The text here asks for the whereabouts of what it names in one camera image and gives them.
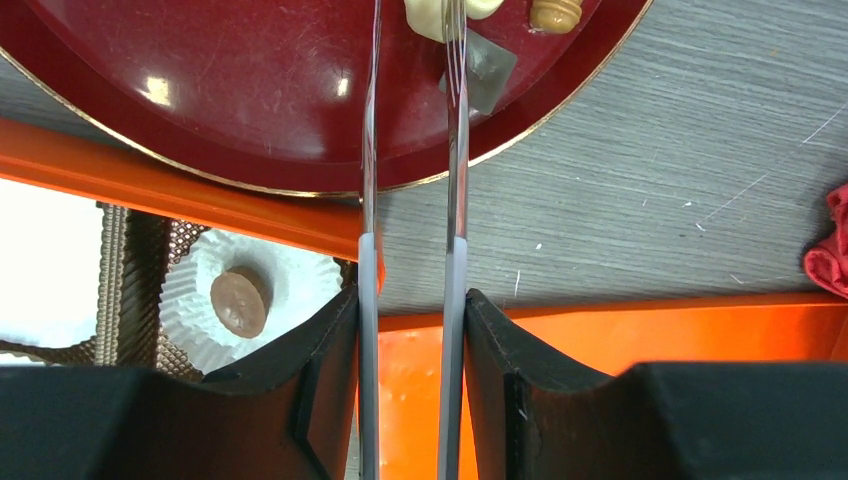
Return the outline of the white chocolate piece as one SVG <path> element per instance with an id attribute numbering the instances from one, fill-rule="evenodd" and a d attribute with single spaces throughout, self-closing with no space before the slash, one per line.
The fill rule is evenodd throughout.
<path id="1" fill-rule="evenodd" d="M 503 0 L 466 0 L 465 13 L 469 19 L 483 20 L 493 15 Z M 418 35 L 444 44 L 442 0 L 405 0 L 406 21 Z"/>

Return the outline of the brown plastic insert tray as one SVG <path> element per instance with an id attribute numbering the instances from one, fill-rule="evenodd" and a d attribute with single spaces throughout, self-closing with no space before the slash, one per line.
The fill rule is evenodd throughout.
<path id="1" fill-rule="evenodd" d="M 159 305 L 166 274 L 209 230 L 221 229 L 105 206 L 95 310 L 66 328 L 47 322 L 21 333 L 3 328 L 2 363 L 143 366 L 199 380 L 205 374 L 164 334 Z M 343 289 L 353 282 L 355 265 L 332 258 Z"/>

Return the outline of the caramel ribbed chocolate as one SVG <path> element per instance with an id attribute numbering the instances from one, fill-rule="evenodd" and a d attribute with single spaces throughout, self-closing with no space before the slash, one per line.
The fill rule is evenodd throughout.
<path id="1" fill-rule="evenodd" d="M 582 0 L 533 0 L 529 23 L 533 30 L 547 34 L 570 33 L 581 21 Z"/>

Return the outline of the orange chocolate box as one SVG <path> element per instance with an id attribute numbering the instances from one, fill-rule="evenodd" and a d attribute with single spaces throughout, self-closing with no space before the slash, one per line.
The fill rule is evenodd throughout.
<path id="1" fill-rule="evenodd" d="M 1 176 L 94 199 L 101 212 L 113 205 L 185 220 L 327 254 L 356 268 L 360 219 L 351 206 L 240 191 L 139 153 L 9 119 L 1 123 Z"/>

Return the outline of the silver tongs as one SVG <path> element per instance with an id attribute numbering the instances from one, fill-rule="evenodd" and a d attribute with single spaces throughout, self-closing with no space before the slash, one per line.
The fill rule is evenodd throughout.
<path id="1" fill-rule="evenodd" d="M 464 318 L 467 291 L 467 190 L 469 168 L 469 101 L 467 91 L 467 17 L 462 1 L 442 4 L 446 42 L 447 118 L 449 133 L 449 215 L 439 402 L 437 476 L 459 475 L 463 392 Z M 380 476 L 378 382 L 378 254 L 376 100 L 381 40 L 381 4 L 373 4 L 370 58 L 362 123 L 363 228 L 358 246 L 360 307 L 358 422 L 363 479 Z"/>

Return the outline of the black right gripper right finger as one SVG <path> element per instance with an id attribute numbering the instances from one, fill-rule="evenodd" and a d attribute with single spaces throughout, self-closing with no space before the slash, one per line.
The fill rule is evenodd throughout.
<path id="1" fill-rule="evenodd" d="M 847 367 L 639 363 L 610 376 L 521 328 L 481 291 L 465 379 L 483 479 L 843 479 Z"/>

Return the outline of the dark red round tray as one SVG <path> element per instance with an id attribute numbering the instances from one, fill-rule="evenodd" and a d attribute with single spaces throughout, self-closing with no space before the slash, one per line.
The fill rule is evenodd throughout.
<path id="1" fill-rule="evenodd" d="M 116 140 L 205 178 L 302 197 L 361 188 L 374 1 L 1 1 L 1 55 Z M 470 165 L 548 121 L 652 1 L 582 1 L 567 34 L 534 32 L 532 1 L 469 22 L 517 55 L 491 114 L 470 115 Z M 382 1 L 378 185 L 448 174 L 445 48 Z"/>

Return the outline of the white paper cup back right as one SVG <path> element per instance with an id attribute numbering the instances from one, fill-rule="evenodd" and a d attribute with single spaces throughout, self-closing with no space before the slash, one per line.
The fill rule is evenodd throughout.
<path id="1" fill-rule="evenodd" d="M 161 326 L 208 374 L 309 320 L 342 283 L 328 255 L 209 230 L 166 274 Z"/>

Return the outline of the round milk chocolate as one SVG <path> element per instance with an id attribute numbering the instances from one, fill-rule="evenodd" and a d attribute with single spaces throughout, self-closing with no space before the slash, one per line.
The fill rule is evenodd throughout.
<path id="1" fill-rule="evenodd" d="M 210 301 L 219 322 L 234 335 L 252 339 L 265 328 L 272 291 L 254 269 L 235 266 L 219 274 L 210 287 Z"/>

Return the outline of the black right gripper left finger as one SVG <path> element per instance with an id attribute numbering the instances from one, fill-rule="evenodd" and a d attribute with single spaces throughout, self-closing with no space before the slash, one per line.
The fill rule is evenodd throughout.
<path id="1" fill-rule="evenodd" d="M 358 292 L 192 383 L 147 368 L 5 367 L 5 479 L 341 479 Z"/>

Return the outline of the red cloth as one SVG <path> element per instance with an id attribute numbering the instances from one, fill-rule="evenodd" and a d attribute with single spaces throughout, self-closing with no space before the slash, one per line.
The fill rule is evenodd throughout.
<path id="1" fill-rule="evenodd" d="M 802 266 L 808 278 L 819 287 L 847 298 L 847 185 L 826 197 L 835 229 L 829 237 L 811 247 Z"/>

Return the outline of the orange box lid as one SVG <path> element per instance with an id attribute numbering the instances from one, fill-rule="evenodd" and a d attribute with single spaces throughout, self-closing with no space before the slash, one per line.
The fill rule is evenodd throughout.
<path id="1" fill-rule="evenodd" d="M 784 293 L 509 309 L 518 326 L 606 374 L 642 361 L 844 361 L 847 302 Z M 380 476 L 437 476 L 442 316 L 379 326 Z"/>

